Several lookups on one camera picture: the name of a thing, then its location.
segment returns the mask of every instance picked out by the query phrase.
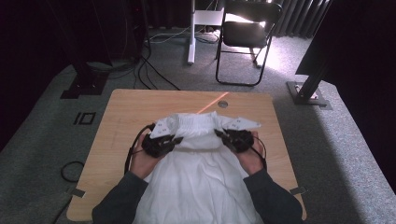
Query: chair backrest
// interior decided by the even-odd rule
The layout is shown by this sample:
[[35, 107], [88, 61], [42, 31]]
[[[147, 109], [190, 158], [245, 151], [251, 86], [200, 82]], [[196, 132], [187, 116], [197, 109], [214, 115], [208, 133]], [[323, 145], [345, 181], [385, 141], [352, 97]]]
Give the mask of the chair backrest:
[[224, 6], [224, 18], [227, 13], [249, 21], [277, 23], [282, 15], [282, 7], [276, 3], [227, 0]]

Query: dark sleeve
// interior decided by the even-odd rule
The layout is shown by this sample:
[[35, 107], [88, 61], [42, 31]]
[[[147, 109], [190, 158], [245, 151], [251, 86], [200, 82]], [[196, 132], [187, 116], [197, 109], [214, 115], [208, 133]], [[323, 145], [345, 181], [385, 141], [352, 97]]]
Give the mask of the dark sleeve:
[[300, 202], [275, 183], [264, 169], [244, 181], [264, 223], [303, 223]]
[[93, 223], [132, 223], [137, 205], [147, 186], [146, 181], [128, 172], [120, 183], [93, 208]]

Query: white fabric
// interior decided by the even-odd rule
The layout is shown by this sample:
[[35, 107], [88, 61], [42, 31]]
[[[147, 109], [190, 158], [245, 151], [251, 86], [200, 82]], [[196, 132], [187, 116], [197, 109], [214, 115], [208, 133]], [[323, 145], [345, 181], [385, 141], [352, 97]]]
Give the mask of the white fabric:
[[149, 184], [134, 223], [262, 223], [243, 182], [248, 174], [213, 133], [228, 118], [196, 116], [183, 115], [175, 122], [185, 144], [145, 179]]

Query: person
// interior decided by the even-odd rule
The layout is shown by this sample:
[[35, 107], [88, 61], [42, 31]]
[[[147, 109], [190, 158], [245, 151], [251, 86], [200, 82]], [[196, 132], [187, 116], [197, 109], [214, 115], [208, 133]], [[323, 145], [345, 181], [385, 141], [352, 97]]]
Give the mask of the person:
[[[263, 146], [258, 140], [258, 133], [254, 136], [253, 147], [262, 154]], [[94, 224], [100, 223], [132, 223], [136, 208], [144, 194], [147, 177], [156, 164], [164, 157], [152, 158], [148, 155], [141, 143], [144, 139], [139, 137], [134, 156], [131, 158], [130, 171], [125, 174], [120, 183], [114, 187], [107, 196], [92, 209]], [[262, 160], [252, 150], [234, 153], [242, 168], [248, 173], [244, 178], [247, 190], [250, 193], [253, 205], [265, 224], [277, 223], [303, 223], [303, 208], [297, 199], [288, 191], [275, 183], [263, 168]]]

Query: black chair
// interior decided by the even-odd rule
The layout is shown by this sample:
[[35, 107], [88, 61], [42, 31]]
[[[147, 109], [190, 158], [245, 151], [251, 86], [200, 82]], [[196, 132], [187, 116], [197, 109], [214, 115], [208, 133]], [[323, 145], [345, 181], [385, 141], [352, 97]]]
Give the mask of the black chair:
[[[243, 19], [252, 22], [241, 22], [241, 21], [226, 21], [227, 15], [239, 16]], [[218, 50], [216, 52], [217, 66], [216, 66], [216, 81], [226, 85], [237, 85], [237, 86], [256, 86], [262, 81], [262, 74], [264, 72], [265, 62], [272, 41], [272, 33], [276, 26], [279, 18], [282, 15], [282, 7], [275, 3], [266, 2], [253, 2], [243, 0], [228, 0], [224, 6], [224, 15], [222, 18]], [[247, 53], [222, 50], [221, 46], [224, 45], [229, 47], [241, 47], [249, 49], [260, 49], [259, 53]], [[260, 54], [262, 49], [266, 48], [264, 62], [260, 72], [259, 80], [255, 83], [238, 83], [228, 82], [219, 79], [219, 62], [220, 54], [222, 52], [227, 53], [242, 53], [251, 54], [254, 56], [254, 63], [257, 63], [257, 56]]]

